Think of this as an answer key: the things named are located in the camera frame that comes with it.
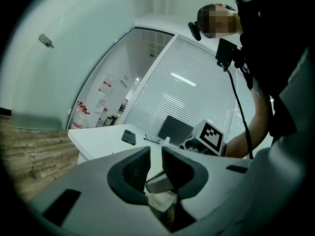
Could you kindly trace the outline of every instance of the black monitor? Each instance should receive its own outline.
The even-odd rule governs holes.
[[[167,116],[161,130],[158,133],[158,137],[164,140],[166,137],[169,137],[171,144],[179,146],[184,142],[192,130],[192,126],[172,116]]]

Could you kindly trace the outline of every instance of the ceiling light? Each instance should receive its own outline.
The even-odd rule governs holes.
[[[171,75],[174,76],[174,77],[177,78],[177,79],[180,79],[180,80],[182,80],[182,81],[188,83],[189,85],[192,85],[193,87],[196,86],[196,84],[195,84],[194,82],[191,82],[191,81],[189,81],[189,80],[187,80],[187,79],[185,79],[185,78],[183,78],[183,77],[181,77],[181,76],[179,76],[179,75],[177,75],[177,74],[175,74],[175,73],[171,73]]]

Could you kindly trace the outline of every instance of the person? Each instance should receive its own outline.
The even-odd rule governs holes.
[[[248,126],[253,149],[268,132],[274,142],[296,131],[279,95],[307,45],[305,38],[298,37],[304,24],[291,21],[288,27],[286,22],[292,17],[292,11],[279,11],[275,9],[277,5],[277,0],[253,0],[238,6],[237,12],[227,4],[213,3],[202,7],[197,15],[201,35],[207,38],[240,35],[249,71],[243,74],[255,105],[255,115]],[[274,115],[270,96],[274,100]],[[226,144],[227,157],[243,158],[247,154],[245,132]]]

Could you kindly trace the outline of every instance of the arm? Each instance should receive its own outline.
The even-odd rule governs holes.
[[[248,129],[251,134],[252,148],[255,149],[266,137],[269,132],[269,123],[272,116],[270,97],[265,95],[259,88],[259,96],[254,89],[251,90],[255,105],[255,116],[253,117]],[[234,137],[226,144],[225,156],[243,158],[248,154],[247,140],[245,131]]]

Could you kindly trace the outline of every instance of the black slot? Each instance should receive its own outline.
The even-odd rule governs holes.
[[[162,167],[178,193],[178,200],[196,196],[208,181],[207,169],[169,147],[162,147]]]
[[[79,191],[66,189],[44,212],[44,218],[61,226],[80,195]]]
[[[245,174],[246,171],[247,171],[247,168],[241,167],[241,166],[236,166],[236,165],[229,165],[229,166],[226,167],[226,169],[230,170],[230,171],[243,173],[243,174]]]
[[[144,147],[114,164],[107,174],[109,187],[129,204],[149,205],[143,190],[151,167],[150,151],[149,146]]]

